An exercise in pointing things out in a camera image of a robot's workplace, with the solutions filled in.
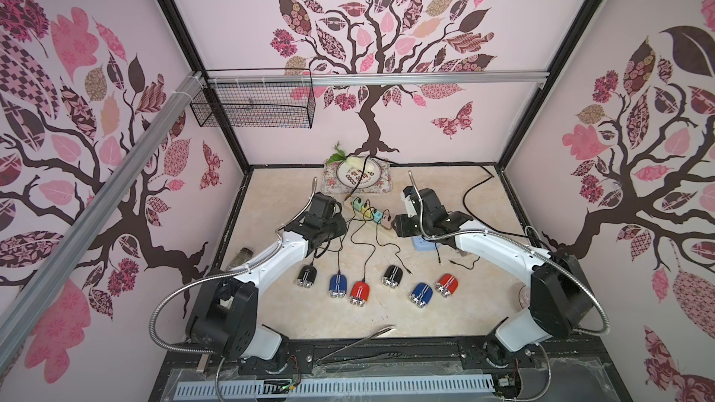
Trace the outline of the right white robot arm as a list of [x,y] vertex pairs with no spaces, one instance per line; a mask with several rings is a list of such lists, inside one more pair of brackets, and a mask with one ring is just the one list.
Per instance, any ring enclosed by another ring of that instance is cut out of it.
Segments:
[[525,245],[464,212],[448,212],[429,188],[407,186],[401,201],[406,212],[393,221],[398,236],[420,236],[473,254],[513,275],[529,292],[527,305],[485,337],[483,353],[493,364],[506,365],[530,344],[591,333],[581,322],[598,305],[575,256]]

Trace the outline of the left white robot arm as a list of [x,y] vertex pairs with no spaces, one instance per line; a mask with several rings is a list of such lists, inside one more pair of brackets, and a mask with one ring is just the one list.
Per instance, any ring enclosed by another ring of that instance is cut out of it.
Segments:
[[185,329],[188,340],[226,360],[285,362],[285,337],[258,323],[261,296],[292,266],[345,233],[341,205],[328,195],[314,195],[307,209],[279,232],[276,243],[242,264],[244,274],[199,286]]

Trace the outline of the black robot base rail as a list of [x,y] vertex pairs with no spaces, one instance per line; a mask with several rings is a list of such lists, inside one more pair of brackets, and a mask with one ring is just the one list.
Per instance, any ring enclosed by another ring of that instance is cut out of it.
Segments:
[[546,341],[518,353],[510,364],[491,365],[483,339],[471,337],[376,338],[327,359],[315,361],[355,342],[295,340],[287,346],[287,363],[273,367],[261,359],[222,362],[216,357],[169,353],[150,393],[152,401],[175,401],[179,383],[284,381],[294,387],[304,379],[430,375],[490,375],[493,394],[432,396],[337,396],[337,398],[229,401],[629,401],[631,395],[599,340],[576,336]]

